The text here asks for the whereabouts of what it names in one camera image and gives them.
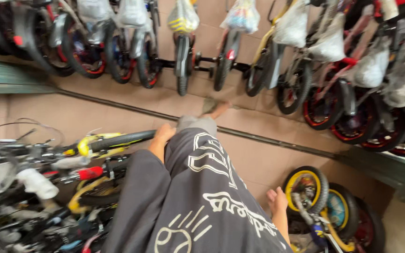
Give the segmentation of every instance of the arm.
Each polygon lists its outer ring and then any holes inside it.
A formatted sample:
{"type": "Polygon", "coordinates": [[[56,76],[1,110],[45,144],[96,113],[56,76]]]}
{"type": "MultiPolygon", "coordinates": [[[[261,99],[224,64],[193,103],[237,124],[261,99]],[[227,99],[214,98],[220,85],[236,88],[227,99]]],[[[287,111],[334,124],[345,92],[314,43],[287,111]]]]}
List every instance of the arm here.
{"type": "Polygon", "coordinates": [[[273,221],[279,233],[281,233],[285,241],[290,245],[289,222],[287,220],[287,206],[289,202],[287,201],[285,193],[282,191],[281,187],[278,187],[276,191],[267,191],[266,196],[271,213],[273,214],[271,221],[273,221]]]}

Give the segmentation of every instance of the person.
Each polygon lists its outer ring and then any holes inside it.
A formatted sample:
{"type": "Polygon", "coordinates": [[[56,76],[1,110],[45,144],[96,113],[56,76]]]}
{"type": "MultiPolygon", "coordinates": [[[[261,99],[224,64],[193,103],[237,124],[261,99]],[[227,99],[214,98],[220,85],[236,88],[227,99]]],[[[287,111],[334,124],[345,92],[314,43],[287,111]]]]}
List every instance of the person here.
{"type": "Polygon", "coordinates": [[[293,252],[284,192],[267,192],[270,219],[216,138],[214,120],[230,107],[164,124],[132,154],[101,253],[293,252]]]}

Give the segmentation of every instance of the mountain bike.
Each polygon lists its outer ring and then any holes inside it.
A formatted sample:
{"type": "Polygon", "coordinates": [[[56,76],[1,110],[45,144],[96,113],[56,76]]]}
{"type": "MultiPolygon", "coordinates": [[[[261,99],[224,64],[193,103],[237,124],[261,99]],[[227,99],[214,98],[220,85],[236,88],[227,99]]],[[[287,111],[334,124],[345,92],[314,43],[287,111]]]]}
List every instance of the mountain bike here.
{"type": "MultiPolygon", "coordinates": [[[[255,0],[238,0],[221,25],[226,30],[223,33],[220,51],[216,59],[217,70],[214,79],[216,91],[223,88],[231,69],[235,68],[244,72],[245,69],[249,68],[246,64],[237,63],[235,60],[239,54],[242,33],[251,34],[257,30],[260,16],[255,4],[255,0]]],[[[227,6],[228,0],[226,0],[226,11],[228,12],[227,6]]]]}

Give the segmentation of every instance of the bicycle wheel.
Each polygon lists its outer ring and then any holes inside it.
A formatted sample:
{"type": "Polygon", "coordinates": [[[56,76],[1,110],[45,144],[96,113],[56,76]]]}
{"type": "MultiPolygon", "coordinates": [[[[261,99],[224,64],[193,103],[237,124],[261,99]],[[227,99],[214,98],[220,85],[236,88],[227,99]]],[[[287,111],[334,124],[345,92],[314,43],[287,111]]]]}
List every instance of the bicycle wheel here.
{"type": "Polygon", "coordinates": [[[330,128],[343,113],[343,95],[339,84],[334,84],[319,101],[316,95],[319,88],[312,88],[303,104],[303,115],[306,123],[315,130],[330,128]]]}
{"type": "Polygon", "coordinates": [[[354,196],[345,187],[329,183],[327,206],[329,221],[338,236],[348,241],[359,226],[359,210],[354,196]]]}
{"type": "Polygon", "coordinates": [[[44,16],[37,9],[30,9],[26,15],[26,50],[49,74],[68,77],[74,69],[67,63],[60,47],[48,44],[49,31],[44,16]]]}
{"type": "Polygon", "coordinates": [[[31,56],[14,42],[14,12],[10,2],[0,4],[0,48],[23,60],[32,60],[31,56]]]}
{"type": "Polygon", "coordinates": [[[93,142],[90,144],[90,148],[93,152],[100,152],[101,150],[108,150],[111,148],[125,146],[133,143],[138,144],[154,138],[155,133],[155,130],[149,130],[132,134],[124,134],[102,141],[93,142]]]}
{"type": "Polygon", "coordinates": [[[379,215],[365,203],[356,197],[359,208],[360,223],[354,235],[367,253],[382,253],[385,247],[385,229],[379,215]]]}
{"type": "Polygon", "coordinates": [[[233,62],[233,60],[229,60],[226,58],[226,42],[227,34],[224,39],[223,46],[220,50],[220,55],[218,55],[217,70],[215,72],[215,80],[213,84],[213,88],[215,91],[220,91],[221,89],[223,89],[226,77],[228,76],[233,62]]]}
{"type": "Polygon", "coordinates": [[[187,95],[188,77],[187,76],[177,77],[176,83],[177,83],[177,93],[179,93],[180,96],[187,95]]]}
{"type": "Polygon", "coordinates": [[[121,84],[129,82],[134,71],[135,60],[129,57],[124,29],[117,28],[114,22],[110,23],[107,30],[104,54],[112,78],[121,84]]]}
{"type": "Polygon", "coordinates": [[[271,54],[269,43],[271,43],[271,38],[268,40],[265,50],[262,50],[261,56],[254,67],[249,70],[249,77],[246,81],[246,94],[250,97],[259,94],[264,87],[271,54]]]}
{"type": "Polygon", "coordinates": [[[367,98],[358,106],[354,116],[343,114],[330,129],[341,142],[355,145],[367,141],[380,126],[374,102],[371,98],[367,98]]]}
{"type": "Polygon", "coordinates": [[[393,108],[391,114],[394,118],[395,130],[387,131],[381,127],[369,140],[361,143],[363,149],[371,152],[385,152],[394,149],[405,141],[405,116],[399,108],[393,108]]]}
{"type": "Polygon", "coordinates": [[[301,201],[310,213],[319,213],[328,200],[329,183],[326,176],[312,166],[302,166],[293,170],[285,179],[284,193],[289,201],[287,209],[290,215],[299,214],[292,199],[292,193],[299,193],[301,201]]]}
{"type": "Polygon", "coordinates": [[[86,78],[99,78],[106,66],[99,46],[89,45],[71,15],[65,18],[62,50],[71,67],[86,78]]]}
{"type": "Polygon", "coordinates": [[[139,73],[139,79],[142,86],[147,89],[152,89],[157,82],[157,77],[160,73],[160,65],[158,57],[155,54],[151,54],[151,37],[145,35],[145,43],[143,51],[137,59],[137,70],[139,73]]]}

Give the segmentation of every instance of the dark gray t-shirt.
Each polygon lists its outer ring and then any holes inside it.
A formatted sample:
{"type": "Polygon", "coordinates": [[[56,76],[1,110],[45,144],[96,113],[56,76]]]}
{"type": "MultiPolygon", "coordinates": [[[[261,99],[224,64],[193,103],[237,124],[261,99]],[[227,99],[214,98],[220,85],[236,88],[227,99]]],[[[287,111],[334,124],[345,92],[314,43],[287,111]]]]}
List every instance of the dark gray t-shirt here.
{"type": "Polygon", "coordinates": [[[290,253],[237,175],[220,142],[200,128],[175,135],[165,165],[131,157],[102,253],[290,253]]]}

